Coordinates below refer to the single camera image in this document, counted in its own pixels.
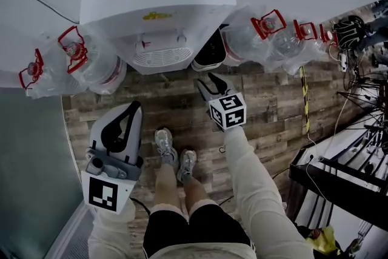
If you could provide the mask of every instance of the gray sneaker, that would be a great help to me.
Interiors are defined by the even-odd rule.
[[[158,146],[158,152],[162,156],[162,163],[166,163],[178,169],[179,158],[178,153],[172,146],[171,132],[163,128],[155,131],[155,143]]]
[[[196,153],[194,150],[184,149],[181,153],[181,166],[179,167],[176,179],[183,183],[183,175],[193,175],[193,168],[196,162]]]

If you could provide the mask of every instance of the wooden floor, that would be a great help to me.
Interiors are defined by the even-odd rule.
[[[248,114],[244,130],[270,174],[285,169],[299,149],[309,144],[299,75],[264,73],[263,68],[254,63],[233,68],[221,66],[213,72],[228,75],[244,94]],[[317,140],[333,133],[335,121],[344,104],[344,98],[336,94],[343,90],[343,74],[338,71],[337,63],[329,58],[311,62],[306,66],[306,74],[309,85],[310,137]],[[145,166],[132,197],[152,207],[155,178],[161,164],[153,133],[161,126],[171,130],[178,152],[185,146],[196,150],[198,163],[194,174],[210,197],[221,202],[231,196],[229,170],[225,156],[219,151],[223,144],[223,133],[206,114],[207,109],[196,88],[198,78],[209,81],[207,72],[198,73],[192,69],[150,76],[130,71],[113,95],[83,93],[63,97],[65,120],[79,169],[86,165],[84,154],[89,146],[89,131],[93,122],[112,107],[136,99],[141,102],[144,111],[141,156]],[[348,104],[339,123],[347,123],[359,112],[354,105]],[[275,181],[286,199],[289,186],[287,172]],[[222,207],[238,218],[234,200]],[[136,208],[136,221],[130,224],[133,232],[131,243],[134,256],[140,256],[147,214],[141,206]]]

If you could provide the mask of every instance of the black backpack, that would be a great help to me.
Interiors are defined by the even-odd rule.
[[[334,24],[333,31],[337,34],[338,45],[344,50],[353,50],[359,46],[366,36],[363,19],[357,15],[349,15]]]

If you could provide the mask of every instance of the yellow sticker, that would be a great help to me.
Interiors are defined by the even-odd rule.
[[[143,16],[143,19],[167,19],[171,18],[172,14],[157,13],[156,11],[150,12],[148,15]]]

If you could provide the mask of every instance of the hazard tape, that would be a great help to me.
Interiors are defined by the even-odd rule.
[[[309,118],[309,97],[308,97],[308,86],[306,82],[306,73],[304,71],[304,66],[299,69],[299,75],[302,81],[303,89],[303,98],[304,98],[304,114],[306,116],[306,133],[310,132],[310,118]]]

